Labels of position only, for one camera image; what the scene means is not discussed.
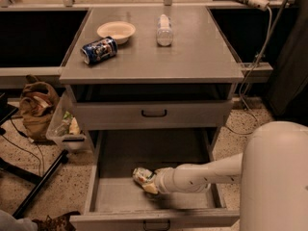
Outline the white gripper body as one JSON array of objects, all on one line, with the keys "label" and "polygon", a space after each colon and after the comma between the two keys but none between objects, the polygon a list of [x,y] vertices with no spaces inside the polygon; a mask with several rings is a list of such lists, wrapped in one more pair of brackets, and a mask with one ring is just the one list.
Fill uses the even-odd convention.
[{"label": "white gripper body", "polygon": [[177,188],[174,183],[174,168],[164,167],[155,170],[155,186],[159,193],[175,193]]}]

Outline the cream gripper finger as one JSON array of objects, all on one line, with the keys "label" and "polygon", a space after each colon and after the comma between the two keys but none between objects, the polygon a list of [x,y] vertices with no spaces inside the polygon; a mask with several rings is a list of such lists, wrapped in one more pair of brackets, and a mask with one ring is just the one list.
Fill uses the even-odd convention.
[{"label": "cream gripper finger", "polygon": [[153,182],[150,183],[142,183],[141,184],[142,188],[147,192],[147,193],[152,193],[152,194],[158,194],[158,190]]}]

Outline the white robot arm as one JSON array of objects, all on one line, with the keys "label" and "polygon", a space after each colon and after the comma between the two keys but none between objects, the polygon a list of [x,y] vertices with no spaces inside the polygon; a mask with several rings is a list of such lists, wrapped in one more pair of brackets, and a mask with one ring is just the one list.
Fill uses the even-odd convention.
[{"label": "white robot arm", "polygon": [[241,231],[308,231],[308,127],[260,126],[244,152],[204,165],[183,164],[133,177],[148,193],[199,193],[210,183],[241,183]]}]

